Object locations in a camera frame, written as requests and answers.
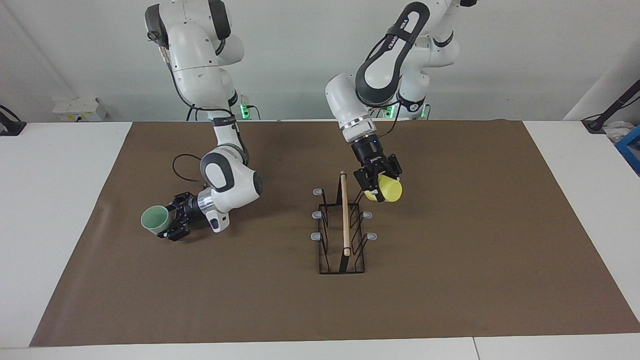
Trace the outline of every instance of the blue crate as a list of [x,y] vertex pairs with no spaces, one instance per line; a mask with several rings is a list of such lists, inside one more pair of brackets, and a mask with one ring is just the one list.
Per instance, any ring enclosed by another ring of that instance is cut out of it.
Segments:
[[640,151],[636,150],[634,146],[640,142],[640,126],[637,126],[629,135],[620,140],[616,144],[616,148],[620,151],[620,154],[624,156],[626,161],[631,167],[640,175]]

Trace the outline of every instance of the black wire rack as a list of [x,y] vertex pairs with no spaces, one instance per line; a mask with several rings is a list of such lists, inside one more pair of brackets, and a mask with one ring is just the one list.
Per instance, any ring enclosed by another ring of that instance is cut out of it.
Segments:
[[371,219],[373,214],[360,210],[360,201],[364,192],[360,191],[353,202],[349,202],[349,226],[351,241],[349,243],[350,255],[345,255],[344,241],[331,242],[329,233],[332,230],[342,229],[342,219],[339,226],[332,228],[330,223],[330,211],[332,209],[342,209],[342,177],[338,182],[338,192],[335,203],[327,203],[326,192],[322,188],[314,190],[314,195],[322,197],[322,203],[318,205],[318,211],[313,213],[313,218],[317,220],[316,233],[311,234],[311,240],[318,242],[318,271],[320,275],[352,275],[364,274],[366,271],[364,249],[369,240],[376,240],[378,235],[366,233],[362,229],[362,222]]

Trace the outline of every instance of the black cable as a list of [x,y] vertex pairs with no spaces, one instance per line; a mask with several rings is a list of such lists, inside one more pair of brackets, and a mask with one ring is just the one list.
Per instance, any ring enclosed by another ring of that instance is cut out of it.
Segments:
[[369,60],[371,58],[371,55],[373,55],[373,52],[378,48],[378,46],[380,46],[380,44],[382,44],[383,41],[385,41],[385,39],[387,38],[387,36],[385,35],[383,38],[380,39],[380,41],[373,47],[373,49],[371,49],[371,51],[369,52],[369,55],[367,55],[367,60]]
[[189,112],[187,113],[187,120],[186,121],[189,121],[191,119],[191,112],[192,111],[193,111],[193,108],[189,108]]
[[258,120],[262,120],[262,117],[260,116],[260,109],[258,109],[258,107],[256,105],[247,105],[246,108],[247,109],[255,109],[255,111],[258,112]]
[[188,156],[188,157],[190,157],[190,158],[197,159],[198,161],[202,161],[202,158],[199,158],[198,156],[195,156],[195,155],[193,155],[193,154],[180,154],[180,155],[176,156],[175,158],[173,158],[173,162],[172,162],[172,164],[171,164],[171,168],[173,169],[173,173],[174,173],[177,177],[181,178],[182,180],[189,181],[190,183],[203,183],[203,184],[207,184],[207,183],[206,183],[205,181],[203,181],[203,180],[189,179],[188,177],[184,177],[184,176],[182,176],[182,175],[178,174],[177,170],[175,169],[175,162],[176,162],[179,158],[182,158],[182,157],[185,157],[185,156]]
[[222,54],[222,50],[225,49],[226,44],[227,44],[227,39],[222,39],[222,41],[220,42],[220,45],[216,49],[216,56]]
[[198,112],[199,112],[199,111],[200,111],[200,110],[196,109],[196,115],[194,116],[194,117],[196,118],[196,121],[200,121],[200,119],[198,118]]
[[221,109],[221,108],[213,108],[213,109],[198,108],[198,107],[196,107],[196,104],[188,103],[187,100],[185,100],[184,97],[182,96],[182,94],[180,93],[180,90],[178,89],[178,83],[175,82],[175,76],[173,76],[173,70],[171,69],[171,64],[166,64],[166,66],[169,69],[169,73],[171,74],[171,81],[173,81],[173,87],[175,88],[175,92],[178,93],[178,96],[180,97],[180,100],[182,100],[182,102],[184,102],[184,104],[186,106],[189,106],[190,110],[224,111],[225,113],[228,113],[229,116],[234,116],[234,114],[230,110],[227,110],[227,109]]
[[378,136],[378,138],[382,138],[383,136],[389,135],[396,128],[396,124],[398,122],[399,116],[400,116],[400,108],[398,108],[398,112],[396,113],[396,119],[394,120],[393,125],[391,125],[391,129],[389,129],[389,131],[387,131],[386,133]]
[[18,115],[16,115],[13,111],[9,110],[6,106],[0,105],[0,109],[4,110],[7,114],[13,116],[15,120],[18,120],[20,122],[20,118],[18,117]]
[[636,97],[636,99],[635,99],[635,100],[633,100],[632,102],[630,102],[630,103],[628,103],[628,104],[624,105],[623,107],[621,107],[621,108],[620,108],[620,110],[622,110],[622,109],[624,109],[624,108],[628,108],[629,106],[633,105],[633,104],[634,104],[634,102],[636,102],[636,101],[638,101],[638,100],[640,100],[640,96]]
[[[622,109],[624,109],[624,108],[628,108],[629,106],[633,105],[633,104],[634,104],[636,101],[638,101],[638,100],[640,100],[640,96],[636,97],[636,99],[635,99],[635,100],[633,100],[633,101],[631,101],[631,102],[628,102],[627,104],[625,104],[624,106],[622,106],[622,107],[620,108],[620,110],[622,110]],[[592,116],[590,116],[590,117],[586,117],[586,118],[584,118],[584,119],[582,119],[582,120],[580,120],[580,121],[587,121],[587,120],[589,120],[589,119],[593,119],[593,118],[595,118],[595,117],[600,117],[600,116],[602,116],[602,115],[604,115],[604,113],[599,113],[598,115],[592,115]]]

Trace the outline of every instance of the silver metal ring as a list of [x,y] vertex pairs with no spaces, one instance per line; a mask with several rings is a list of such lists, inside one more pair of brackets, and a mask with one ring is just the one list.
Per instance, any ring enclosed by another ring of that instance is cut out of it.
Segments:
[[370,116],[366,116],[366,117],[359,117],[357,119],[354,119],[354,120],[344,124],[343,126],[341,126],[340,130],[346,130],[346,129],[352,128],[352,127],[354,127],[354,126],[358,125],[359,123],[361,123],[363,121],[366,121],[366,120],[371,120],[371,117]]
[[215,202],[213,201],[213,195],[211,194],[210,188],[202,190],[198,194],[198,207],[203,214],[206,214],[212,210],[218,210]]

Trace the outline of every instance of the white wall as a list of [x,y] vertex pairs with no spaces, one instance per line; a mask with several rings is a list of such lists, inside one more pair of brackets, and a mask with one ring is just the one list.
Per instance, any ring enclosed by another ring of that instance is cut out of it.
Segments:
[[[634,41],[625,54],[593,85],[587,94],[567,114],[564,120],[580,121],[596,114],[602,114],[616,102],[622,94],[640,79],[640,37]],[[631,105],[617,111],[608,121],[625,121],[640,124],[640,106]]]
[[[145,36],[154,0],[0,1],[73,91],[101,98],[114,120],[184,118]],[[264,117],[331,117],[327,81],[355,72],[408,2],[226,0],[247,48],[229,72]],[[458,63],[431,71],[432,117],[560,120],[640,34],[638,14],[638,0],[480,0],[460,12]],[[2,35],[0,88],[34,98],[31,120],[49,120],[51,91],[24,74],[23,56],[4,55],[11,41]],[[9,81],[8,69],[18,69]]]
[[40,64],[30,41],[0,0],[0,104],[23,120],[52,120],[51,97],[68,92]]

